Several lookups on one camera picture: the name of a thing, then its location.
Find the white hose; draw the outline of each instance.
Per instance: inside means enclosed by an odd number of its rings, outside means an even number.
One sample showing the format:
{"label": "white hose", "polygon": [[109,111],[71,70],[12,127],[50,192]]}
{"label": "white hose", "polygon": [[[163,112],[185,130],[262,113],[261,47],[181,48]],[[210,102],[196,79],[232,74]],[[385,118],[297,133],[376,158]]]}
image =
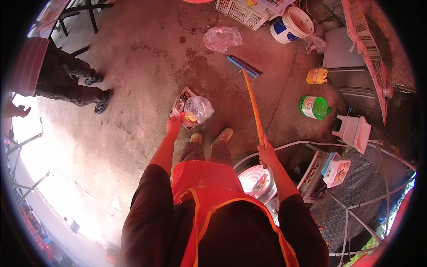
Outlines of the white hose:
{"label": "white hose", "polygon": [[[296,141],[296,142],[293,142],[293,143],[289,143],[289,144],[283,145],[283,146],[281,146],[281,147],[276,147],[276,148],[274,149],[274,151],[281,150],[281,149],[283,149],[283,148],[287,148],[287,147],[290,147],[290,146],[293,146],[293,145],[297,145],[297,144],[313,144],[313,145],[323,145],[323,146],[349,147],[349,145],[344,145],[344,144],[335,144],[335,143],[316,143],[316,142],[312,142],[312,141],[302,140],[302,141]],[[240,165],[240,164],[242,164],[244,161],[246,161],[246,160],[247,160],[247,159],[249,159],[249,158],[255,157],[255,156],[257,156],[257,155],[259,155],[259,152],[256,152],[256,153],[250,154],[250,155],[249,155],[249,156],[247,156],[247,157],[244,157],[241,161],[239,161],[239,162],[238,162],[238,163],[233,167],[233,169],[235,170],[235,169],[236,169],[237,167],[239,167],[239,165]]]}

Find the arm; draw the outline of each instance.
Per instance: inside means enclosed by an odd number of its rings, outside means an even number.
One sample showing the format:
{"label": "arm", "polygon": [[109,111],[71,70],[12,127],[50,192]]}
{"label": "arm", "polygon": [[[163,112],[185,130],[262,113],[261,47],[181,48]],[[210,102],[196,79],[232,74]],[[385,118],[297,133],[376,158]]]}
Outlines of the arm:
{"label": "arm", "polygon": [[149,164],[156,164],[163,168],[170,176],[172,169],[172,156],[175,140],[178,138],[181,123],[184,120],[184,113],[181,113],[178,118],[175,116],[168,119],[166,123],[166,136],[157,149]]}
{"label": "arm", "polygon": [[264,143],[265,148],[258,146],[260,163],[267,163],[273,171],[280,203],[278,218],[283,236],[295,251],[301,267],[328,266],[328,247],[310,210],[265,135]]}
{"label": "arm", "polygon": [[173,211],[170,186],[173,145],[184,115],[166,123],[166,136],[157,149],[136,190],[122,230],[125,266],[165,266]]}
{"label": "arm", "polygon": [[282,203],[286,198],[299,194],[299,191],[277,158],[276,152],[266,135],[264,135],[264,144],[264,148],[261,146],[257,147],[260,152],[260,164],[263,162],[267,163],[268,167],[273,171],[279,203]]}
{"label": "arm", "polygon": [[25,117],[28,115],[31,108],[24,110],[25,106],[19,105],[16,107],[9,99],[6,100],[6,108],[4,109],[4,118]]}

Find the dark pants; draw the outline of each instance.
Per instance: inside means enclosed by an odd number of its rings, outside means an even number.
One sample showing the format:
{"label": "dark pants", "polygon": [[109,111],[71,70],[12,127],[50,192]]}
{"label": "dark pants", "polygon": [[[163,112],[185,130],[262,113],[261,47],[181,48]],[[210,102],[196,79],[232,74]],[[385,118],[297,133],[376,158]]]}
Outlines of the dark pants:
{"label": "dark pants", "polygon": [[[182,150],[181,161],[190,160],[205,160],[205,153],[203,147],[199,143],[188,142],[185,144]],[[224,141],[219,141],[212,147],[211,162],[218,164],[225,164],[233,167],[233,161],[231,160],[231,154],[228,150],[227,144]]]}
{"label": "dark pants", "polygon": [[37,81],[35,94],[63,100],[78,106],[105,101],[104,92],[98,87],[78,85],[70,75],[82,76],[93,81],[96,72],[90,65],[49,43]]}

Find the metal pot lid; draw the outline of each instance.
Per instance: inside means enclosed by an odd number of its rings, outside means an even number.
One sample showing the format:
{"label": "metal pot lid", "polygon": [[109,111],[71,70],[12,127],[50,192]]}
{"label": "metal pot lid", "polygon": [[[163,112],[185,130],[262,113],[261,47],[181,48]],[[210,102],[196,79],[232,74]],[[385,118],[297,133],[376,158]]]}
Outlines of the metal pot lid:
{"label": "metal pot lid", "polygon": [[265,183],[264,186],[259,190],[259,192],[256,192],[254,195],[254,197],[256,199],[259,199],[261,202],[264,202],[263,200],[265,199],[265,197],[267,197],[269,201],[271,198],[270,196],[266,195],[270,195],[270,193],[273,193],[271,192],[272,190],[277,191],[272,171],[270,169],[264,169],[262,165],[250,167],[249,169],[243,171],[238,177],[240,183],[242,184],[243,191],[245,192],[245,194],[248,195],[252,192],[255,186],[260,184],[260,180],[264,180],[262,182]]}

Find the black shirt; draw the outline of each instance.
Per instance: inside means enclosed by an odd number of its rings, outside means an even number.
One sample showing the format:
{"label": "black shirt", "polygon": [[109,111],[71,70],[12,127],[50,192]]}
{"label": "black shirt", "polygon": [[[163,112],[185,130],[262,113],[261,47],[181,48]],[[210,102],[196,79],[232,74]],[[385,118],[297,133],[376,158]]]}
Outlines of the black shirt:
{"label": "black shirt", "polygon": [[[174,205],[170,178],[158,165],[141,177],[122,232],[125,266],[180,266],[193,227],[194,201]],[[279,208],[280,229],[300,266],[327,266],[328,247],[301,195]],[[199,243],[199,266],[286,266],[268,217],[247,201],[232,202],[211,217]]]}

